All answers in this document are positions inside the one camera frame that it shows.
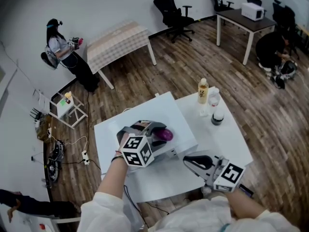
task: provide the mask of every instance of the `checkered tablecloth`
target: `checkered tablecloth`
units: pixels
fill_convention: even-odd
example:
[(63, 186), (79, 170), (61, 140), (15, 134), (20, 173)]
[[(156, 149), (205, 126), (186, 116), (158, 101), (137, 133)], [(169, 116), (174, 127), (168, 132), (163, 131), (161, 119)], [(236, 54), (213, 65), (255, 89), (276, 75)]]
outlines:
[(135, 21), (115, 25), (88, 44), (87, 60), (93, 74), (116, 59), (147, 45), (148, 30)]

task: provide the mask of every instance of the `microwave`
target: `microwave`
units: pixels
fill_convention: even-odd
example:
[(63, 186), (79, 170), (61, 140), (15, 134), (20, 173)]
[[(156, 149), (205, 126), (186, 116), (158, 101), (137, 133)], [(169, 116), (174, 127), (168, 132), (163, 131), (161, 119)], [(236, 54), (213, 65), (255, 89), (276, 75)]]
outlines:
[(246, 2), (241, 5), (241, 15), (252, 21), (262, 20), (264, 18), (264, 8), (252, 2)]

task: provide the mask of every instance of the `dark desk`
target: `dark desk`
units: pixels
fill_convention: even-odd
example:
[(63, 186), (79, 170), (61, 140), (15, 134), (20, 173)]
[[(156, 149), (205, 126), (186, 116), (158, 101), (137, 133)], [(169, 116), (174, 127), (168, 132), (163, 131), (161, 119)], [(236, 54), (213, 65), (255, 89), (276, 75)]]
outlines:
[(276, 24), (274, 21), (269, 20), (268, 18), (265, 18), (265, 17), (259, 21), (252, 21), (241, 15), (241, 9), (218, 12), (217, 13), (217, 46), (220, 46), (220, 40), (221, 40), (221, 19), (229, 21), (230, 23), (233, 23), (236, 26), (249, 32), (247, 50), (246, 50), (245, 57), (242, 63), (243, 65), (247, 64), (254, 34), (261, 30), (267, 29), (267, 28), (272, 28), (271, 31), (273, 31), (275, 28), (275, 24)]

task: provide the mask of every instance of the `black hair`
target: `black hair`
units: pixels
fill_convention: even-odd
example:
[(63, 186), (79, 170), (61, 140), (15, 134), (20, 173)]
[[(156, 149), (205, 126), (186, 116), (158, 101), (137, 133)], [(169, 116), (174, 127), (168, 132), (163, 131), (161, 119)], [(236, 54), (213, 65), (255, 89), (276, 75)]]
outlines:
[(59, 36), (61, 39), (65, 40), (65, 38), (63, 37), (62, 34), (60, 34), (57, 30), (57, 27), (59, 26), (59, 23), (56, 19), (51, 19), (48, 23), (47, 23), (47, 32), (46, 32), (46, 42), (47, 45), (49, 46), (48, 42), (50, 40), (50, 38), (56, 38), (57, 36)]

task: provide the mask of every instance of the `bottle cap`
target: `bottle cap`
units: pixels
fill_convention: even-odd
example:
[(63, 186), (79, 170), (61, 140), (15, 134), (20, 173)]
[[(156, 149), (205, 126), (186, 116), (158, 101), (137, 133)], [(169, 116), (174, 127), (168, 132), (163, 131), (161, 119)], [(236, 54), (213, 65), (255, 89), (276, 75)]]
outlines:
[(202, 85), (207, 84), (207, 80), (206, 80), (206, 78), (202, 78), (202, 79), (201, 79), (201, 84), (202, 84)]
[(213, 89), (213, 93), (214, 94), (218, 94), (220, 91), (219, 91), (219, 89), (217, 88), (217, 87), (215, 87), (214, 89)]
[(213, 118), (216, 120), (224, 119), (224, 111), (221, 108), (217, 108), (217, 110), (213, 113)]

